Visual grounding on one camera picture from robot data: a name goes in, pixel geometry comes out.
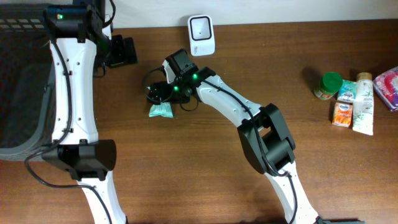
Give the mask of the purple red pad pack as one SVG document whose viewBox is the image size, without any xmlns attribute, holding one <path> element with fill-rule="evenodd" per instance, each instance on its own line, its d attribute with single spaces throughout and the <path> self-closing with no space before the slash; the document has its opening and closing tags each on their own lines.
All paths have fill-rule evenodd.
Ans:
<svg viewBox="0 0 398 224">
<path fill-rule="evenodd" d="M 391 111 L 397 111 L 397 67 L 378 75 L 373 86 L 384 104 Z"/>
</svg>

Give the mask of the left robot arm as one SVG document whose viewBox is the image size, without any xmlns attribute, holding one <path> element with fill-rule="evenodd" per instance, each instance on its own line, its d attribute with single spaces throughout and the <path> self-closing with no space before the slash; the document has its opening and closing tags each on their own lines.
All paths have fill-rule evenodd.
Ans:
<svg viewBox="0 0 398 224">
<path fill-rule="evenodd" d="M 104 1 L 73 1 L 44 10 L 55 68 L 55 124 L 51 145 L 39 156 L 68 172 L 82 189 L 95 223 L 127 223 L 116 194 L 116 143 L 100 140 L 93 106 L 97 68 L 137 63 L 132 38 L 113 35 L 115 15 Z"/>
</svg>

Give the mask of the green lid jar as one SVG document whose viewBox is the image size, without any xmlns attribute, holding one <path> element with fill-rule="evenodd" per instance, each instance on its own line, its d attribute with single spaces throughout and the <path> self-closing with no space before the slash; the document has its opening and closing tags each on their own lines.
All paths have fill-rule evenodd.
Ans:
<svg viewBox="0 0 398 224">
<path fill-rule="evenodd" d="M 327 72 L 322 76 L 313 93 L 321 100 L 329 100 L 340 90 L 342 85 L 343 79 L 339 73 Z"/>
</svg>

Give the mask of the teal wipes packet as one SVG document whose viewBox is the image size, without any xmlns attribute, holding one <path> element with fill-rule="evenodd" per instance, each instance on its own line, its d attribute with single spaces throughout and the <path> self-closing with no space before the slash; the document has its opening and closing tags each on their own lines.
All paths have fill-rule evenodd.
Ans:
<svg viewBox="0 0 398 224">
<path fill-rule="evenodd" d="M 169 102 L 161 103 L 159 105 L 152 105 L 149 111 L 149 117 L 161 116 L 164 118 L 173 118 L 172 107 Z"/>
</svg>

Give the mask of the orange tissue pack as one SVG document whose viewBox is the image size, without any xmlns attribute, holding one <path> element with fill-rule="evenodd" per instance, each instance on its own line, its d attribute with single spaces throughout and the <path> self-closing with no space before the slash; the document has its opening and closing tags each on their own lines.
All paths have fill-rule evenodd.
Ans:
<svg viewBox="0 0 398 224">
<path fill-rule="evenodd" d="M 353 105 L 337 102 L 333 110 L 332 124 L 348 128 L 351 125 Z"/>
</svg>

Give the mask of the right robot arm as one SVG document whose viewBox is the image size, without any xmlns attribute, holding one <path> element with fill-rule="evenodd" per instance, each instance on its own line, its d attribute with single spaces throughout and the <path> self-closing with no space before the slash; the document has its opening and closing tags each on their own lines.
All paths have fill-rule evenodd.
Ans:
<svg viewBox="0 0 398 224">
<path fill-rule="evenodd" d="M 148 84 L 143 92 L 154 105 L 188 103 L 195 98 L 232 122 L 251 167 L 267 177 L 284 210 L 287 223 L 323 223 L 300 183 L 295 162 L 295 141 L 282 113 L 272 103 L 254 103 L 230 88 L 208 67 L 198 68 L 185 49 L 169 55 L 156 69 L 165 81 Z"/>
</svg>

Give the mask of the white tube with tan cap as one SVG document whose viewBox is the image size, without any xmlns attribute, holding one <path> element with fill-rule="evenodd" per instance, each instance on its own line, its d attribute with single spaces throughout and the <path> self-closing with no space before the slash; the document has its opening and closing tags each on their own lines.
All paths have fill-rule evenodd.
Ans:
<svg viewBox="0 0 398 224">
<path fill-rule="evenodd" d="M 357 74 L 356 98 L 353 102 L 353 131 L 373 135 L 374 92 L 372 75 L 367 72 Z"/>
</svg>

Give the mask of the small teal tissue pack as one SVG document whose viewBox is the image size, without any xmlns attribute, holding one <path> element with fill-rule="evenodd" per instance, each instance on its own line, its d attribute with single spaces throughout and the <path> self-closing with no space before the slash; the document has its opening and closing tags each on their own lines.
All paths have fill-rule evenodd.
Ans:
<svg viewBox="0 0 398 224">
<path fill-rule="evenodd" d="M 345 103 L 353 103 L 357 94 L 357 83 L 343 80 L 343 84 L 338 92 L 337 100 Z"/>
</svg>

